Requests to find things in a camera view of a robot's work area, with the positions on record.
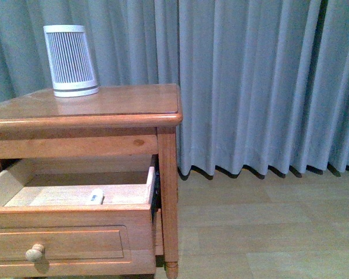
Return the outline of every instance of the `wooden nightstand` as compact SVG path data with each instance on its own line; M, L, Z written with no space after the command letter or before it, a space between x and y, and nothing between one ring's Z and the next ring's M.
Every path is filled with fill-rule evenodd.
M8 178L7 185L0 180L0 277L149 274L155 255L164 255L167 277L176 278L176 126L182 117L175 84L102 87L77 98L41 90L0 103L0 159L23 159L0 174ZM59 172L70 173L63 182L85 173L94 173L87 180L108 180L120 171L133 180L155 164L151 155L159 162L160 209L150 202L40 205L18 198L44 170L50 171L39 181L56 187Z

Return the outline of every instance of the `white cylindrical device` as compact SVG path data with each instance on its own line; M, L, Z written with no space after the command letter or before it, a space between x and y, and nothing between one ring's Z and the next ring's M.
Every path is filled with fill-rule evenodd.
M86 29L80 25L44 26L54 95L85 96L98 92Z

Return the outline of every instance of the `drawer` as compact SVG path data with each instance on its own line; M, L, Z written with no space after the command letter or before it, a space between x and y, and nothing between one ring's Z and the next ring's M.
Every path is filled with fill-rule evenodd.
M17 162L0 173L0 277L155 273L154 185L147 155Z

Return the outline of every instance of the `laminate floor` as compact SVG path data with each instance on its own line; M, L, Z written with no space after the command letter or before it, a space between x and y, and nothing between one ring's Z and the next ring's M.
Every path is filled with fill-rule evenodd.
M179 279L349 279L349 171L192 171L179 180L179 245Z

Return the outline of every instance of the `wooden table leg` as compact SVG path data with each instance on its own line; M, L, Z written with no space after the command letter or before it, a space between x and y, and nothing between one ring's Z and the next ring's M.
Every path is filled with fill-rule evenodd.
M168 279L178 275L176 128L158 127L159 171L161 175L163 247Z

